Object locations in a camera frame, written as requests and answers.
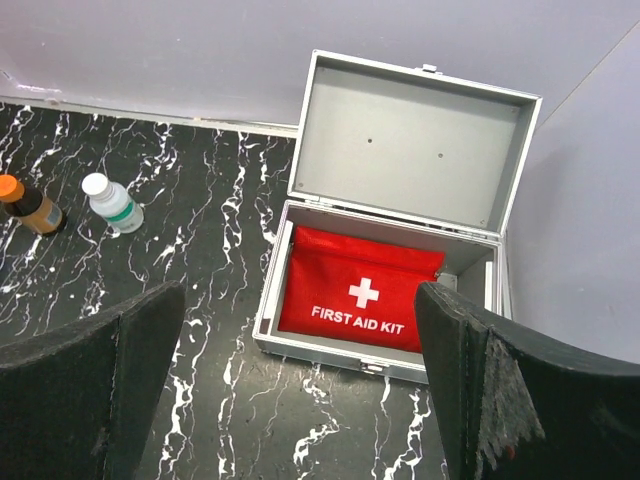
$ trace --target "white bottle cap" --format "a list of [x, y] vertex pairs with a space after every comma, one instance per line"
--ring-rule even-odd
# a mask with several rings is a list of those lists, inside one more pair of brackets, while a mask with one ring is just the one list
[[82, 190], [91, 198], [108, 197], [112, 190], [111, 182], [101, 173], [91, 173], [84, 177]]

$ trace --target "baseboard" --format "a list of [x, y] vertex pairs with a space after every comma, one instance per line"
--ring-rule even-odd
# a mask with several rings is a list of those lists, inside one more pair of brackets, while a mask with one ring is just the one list
[[218, 130], [230, 130], [234, 132], [254, 133], [260, 135], [274, 135], [278, 137], [296, 138], [298, 134], [297, 125], [272, 124], [264, 122], [234, 122], [228, 120], [215, 120], [208, 118], [189, 118], [168, 115], [158, 115], [154, 113], [132, 112], [126, 110], [116, 110], [92, 105], [81, 105], [77, 103], [61, 102], [57, 100], [42, 100], [34, 98], [20, 98], [0, 95], [0, 102], [14, 105], [30, 105], [32, 107], [48, 108], [51, 110], [71, 111], [79, 113], [89, 113], [106, 115], [109, 117], [124, 117], [134, 120], [147, 120], [156, 123], [171, 123], [177, 125], [188, 125], [192, 127], [211, 128]]

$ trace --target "case hinge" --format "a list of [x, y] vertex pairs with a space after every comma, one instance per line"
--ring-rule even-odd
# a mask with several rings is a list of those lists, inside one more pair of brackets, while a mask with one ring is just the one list
[[459, 233], [468, 235], [471, 238], [481, 238], [482, 240], [487, 240], [489, 238], [486, 235], [482, 235], [481, 233], [475, 233], [475, 232], [459, 232]]
[[332, 205], [331, 203], [325, 201], [322, 198], [317, 198], [317, 199], [313, 199], [313, 200], [306, 199], [304, 201], [304, 203], [307, 203], [309, 205], [313, 205], [315, 207], [334, 207], [334, 205]]

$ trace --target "brown glass bottle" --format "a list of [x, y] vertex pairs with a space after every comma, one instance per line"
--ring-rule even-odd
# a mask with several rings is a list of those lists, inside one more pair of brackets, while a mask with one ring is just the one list
[[0, 175], [0, 202], [9, 215], [40, 235], [53, 235], [67, 223], [66, 214], [55, 203], [13, 175]]

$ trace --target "aluminum case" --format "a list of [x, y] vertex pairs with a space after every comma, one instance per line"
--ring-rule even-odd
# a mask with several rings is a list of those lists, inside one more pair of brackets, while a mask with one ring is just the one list
[[296, 225], [444, 251], [439, 282], [509, 314], [504, 235], [541, 102], [430, 66], [315, 51], [258, 346], [427, 383], [420, 354], [278, 330]]

